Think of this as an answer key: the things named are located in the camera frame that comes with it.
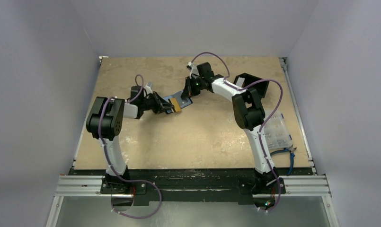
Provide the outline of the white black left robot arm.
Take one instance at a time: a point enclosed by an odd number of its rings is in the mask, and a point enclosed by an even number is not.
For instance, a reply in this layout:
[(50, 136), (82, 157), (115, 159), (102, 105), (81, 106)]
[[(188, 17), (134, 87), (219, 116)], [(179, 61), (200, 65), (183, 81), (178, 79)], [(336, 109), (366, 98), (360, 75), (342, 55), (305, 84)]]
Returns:
[(104, 184), (112, 186), (118, 193), (126, 193), (131, 183), (146, 183), (131, 180), (127, 164), (123, 160), (119, 145), (119, 134), (123, 119), (140, 119), (145, 111), (161, 114), (174, 105), (164, 100), (157, 92), (147, 92), (143, 86), (132, 86), (128, 100), (116, 97), (97, 96), (86, 120), (86, 130), (97, 139), (103, 149), (107, 168)]

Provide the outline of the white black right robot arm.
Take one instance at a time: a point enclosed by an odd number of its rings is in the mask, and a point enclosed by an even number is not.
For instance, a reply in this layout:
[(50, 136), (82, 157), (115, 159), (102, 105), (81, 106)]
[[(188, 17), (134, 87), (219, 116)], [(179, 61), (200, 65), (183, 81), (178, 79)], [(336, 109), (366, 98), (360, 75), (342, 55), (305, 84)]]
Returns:
[(208, 90), (231, 101), (237, 125), (244, 130), (254, 158), (254, 190), (267, 192), (276, 181), (275, 165), (268, 151), (264, 137), (266, 113), (261, 99), (265, 97), (269, 82), (248, 73), (235, 77), (233, 83), (222, 75), (215, 75), (208, 62), (194, 65), (189, 62), (181, 98), (197, 96), (202, 90)]

